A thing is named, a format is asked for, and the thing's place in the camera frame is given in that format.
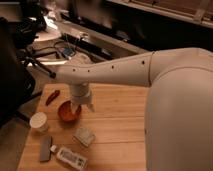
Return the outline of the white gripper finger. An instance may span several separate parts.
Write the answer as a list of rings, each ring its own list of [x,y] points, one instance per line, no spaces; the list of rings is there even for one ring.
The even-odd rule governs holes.
[[[91,112],[95,112],[95,108],[94,108],[94,105],[93,104],[88,104],[88,109],[91,111]]]
[[[75,116],[79,116],[82,112],[82,107],[80,105],[73,107],[73,112]]]

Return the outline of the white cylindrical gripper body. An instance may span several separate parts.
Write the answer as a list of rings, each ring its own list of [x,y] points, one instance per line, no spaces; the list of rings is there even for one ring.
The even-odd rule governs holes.
[[[72,84],[70,91],[71,101],[75,105],[89,105],[92,103],[92,92],[88,83]]]

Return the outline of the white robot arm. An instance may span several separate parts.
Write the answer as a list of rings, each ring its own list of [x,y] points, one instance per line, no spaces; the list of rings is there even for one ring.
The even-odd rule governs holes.
[[[101,63],[78,55],[57,79],[77,104],[91,101],[91,83],[147,87],[147,171],[213,171],[213,52],[179,48]]]

